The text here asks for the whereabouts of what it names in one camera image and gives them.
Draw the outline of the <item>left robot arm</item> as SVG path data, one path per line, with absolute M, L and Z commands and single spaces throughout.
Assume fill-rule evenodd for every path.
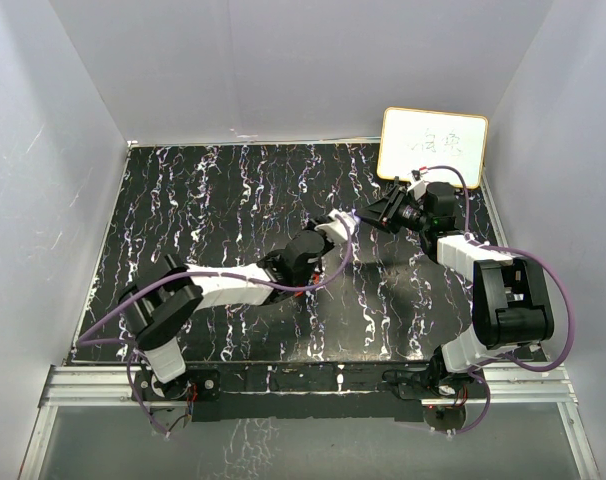
M 178 334 L 198 310 L 228 306 L 264 306 L 305 293 L 318 284 L 322 257 L 348 241 L 350 233 L 338 222 L 309 226 L 282 249 L 257 262 L 233 268 L 202 267 L 167 255 L 142 280 L 130 283 L 119 301 L 165 397 L 177 399 L 189 387 L 190 376 Z

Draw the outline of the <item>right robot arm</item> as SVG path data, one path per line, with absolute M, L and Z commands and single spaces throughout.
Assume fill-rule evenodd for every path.
M 469 371 L 514 349 L 551 338 L 554 318 L 542 267 L 476 244 L 458 229 L 454 186 L 395 183 L 381 199 L 359 209 L 364 223 L 387 233 L 405 228 L 419 236 L 433 262 L 472 284 L 472 323 L 439 346 L 425 370 L 385 374 L 385 382 L 449 397 L 470 382 Z

